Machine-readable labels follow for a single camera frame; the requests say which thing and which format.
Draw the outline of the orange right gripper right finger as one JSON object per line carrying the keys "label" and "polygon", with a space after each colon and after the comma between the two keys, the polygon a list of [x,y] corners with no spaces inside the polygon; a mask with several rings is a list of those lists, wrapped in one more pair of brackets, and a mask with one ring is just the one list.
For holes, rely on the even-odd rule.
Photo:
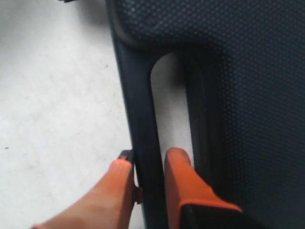
{"label": "orange right gripper right finger", "polygon": [[219,198],[181,148],[165,158],[165,193],[171,229],[239,229],[242,210]]}

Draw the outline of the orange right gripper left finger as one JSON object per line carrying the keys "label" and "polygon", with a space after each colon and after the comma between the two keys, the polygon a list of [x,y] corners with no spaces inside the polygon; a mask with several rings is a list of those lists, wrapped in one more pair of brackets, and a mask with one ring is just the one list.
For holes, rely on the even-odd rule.
{"label": "orange right gripper left finger", "polygon": [[35,229],[127,229],[142,189],[134,182],[133,151],[123,150],[81,199]]}

